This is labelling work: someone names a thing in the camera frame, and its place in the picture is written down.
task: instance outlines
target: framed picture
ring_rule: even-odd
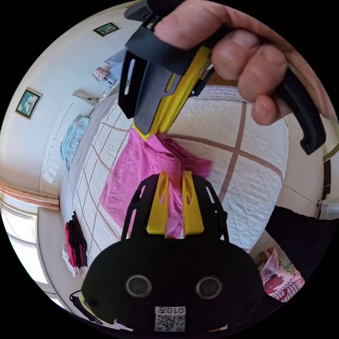
[[[39,94],[27,88],[24,94],[22,95],[15,112],[31,120],[35,107],[38,104],[41,97],[42,94]]]
[[[96,29],[93,30],[93,32],[96,32],[97,34],[99,34],[101,37],[104,37],[110,33],[113,33],[117,30],[119,30],[120,27],[118,27],[117,25],[109,22],[108,24],[102,25]]]

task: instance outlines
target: lamp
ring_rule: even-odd
[[[100,82],[102,80],[107,81],[110,85],[113,85],[113,82],[107,78],[109,71],[104,70],[101,67],[98,67],[93,73],[92,75],[95,77],[95,79]]]

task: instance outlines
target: quilted bedspread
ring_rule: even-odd
[[[209,181],[228,213],[230,241],[248,250],[273,211],[288,155],[285,120],[258,126],[250,113],[251,104],[244,101],[191,98],[168,132],[187,151],[212,160]],[[81,169],[74,207],[90,263],[121,236],[121,228],[100,205],[99,196],[131,125],[115,102],[101,120]]]

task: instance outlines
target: pink cloth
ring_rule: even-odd
[[[285,303],[305,284],[304,278],[293,264],[285,266],[274,247],[266,251],[267,262],[260,270],[265,292]]]
[[[200,159],[166,136],[154,135],[145,142],[138,132],[130,129],[127,145],[113,168],[100,196],[100,203],[122,228],[127,208],[140,182],[153,174],[165,171],[169,177],[168,235],[178,237],[183,227],[182,174],[207,178],[211,161]]]

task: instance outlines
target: light blue towel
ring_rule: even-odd
[[[90,118],[82,117],[80,115],[77,116],[69,126],[60,145],[61,159],[64,161],[67,171],[70,170],[75,152],[89,120]]]

